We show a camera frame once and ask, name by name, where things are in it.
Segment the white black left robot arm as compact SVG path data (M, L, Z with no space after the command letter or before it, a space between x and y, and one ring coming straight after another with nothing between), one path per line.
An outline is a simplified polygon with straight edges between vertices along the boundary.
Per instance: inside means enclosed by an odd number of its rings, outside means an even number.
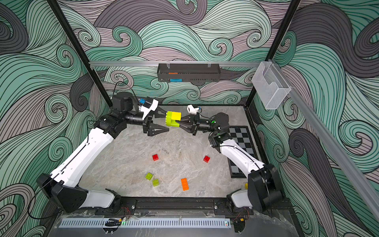
M86 190L79 182L103 149L111 144L129 124L140 125L148 136L168 132L169 128L153 122L167 112L153 98L136 99L130 92L112 97L110 112L94 122L88 136L73 153L50 174L41 174L37 184L45 196L67 213L80 208L103 208L117 214L121 210L121 196L110 189Z

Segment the long green lego brick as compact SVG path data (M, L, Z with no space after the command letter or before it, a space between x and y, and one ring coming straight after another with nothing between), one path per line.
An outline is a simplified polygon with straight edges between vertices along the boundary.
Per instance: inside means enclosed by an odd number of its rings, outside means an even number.
M172 111L167 112L167 115L165 117L165 123L169 127L179 127L179 123L177 123L177 121L180 120L172 120L172 113Z

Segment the yellow lego brick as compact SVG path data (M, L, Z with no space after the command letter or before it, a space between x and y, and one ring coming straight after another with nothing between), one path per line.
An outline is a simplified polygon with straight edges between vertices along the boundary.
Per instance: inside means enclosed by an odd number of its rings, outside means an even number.
M181 120L181 113L180 112L173 112L172 113L172 120Z

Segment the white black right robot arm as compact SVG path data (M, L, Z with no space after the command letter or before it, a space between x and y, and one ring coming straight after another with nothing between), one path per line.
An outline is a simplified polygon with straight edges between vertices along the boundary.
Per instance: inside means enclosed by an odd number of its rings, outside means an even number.
M226 156L247 178L248 189L237 190L227 196L231 211L252 208L264 212L285 198L278 169L265 164L240 147L229 134L229 116L218 113L211 118L201 118L200 113L188 115L176 121L179 127L193 136L198 131L209 132L212 148Z

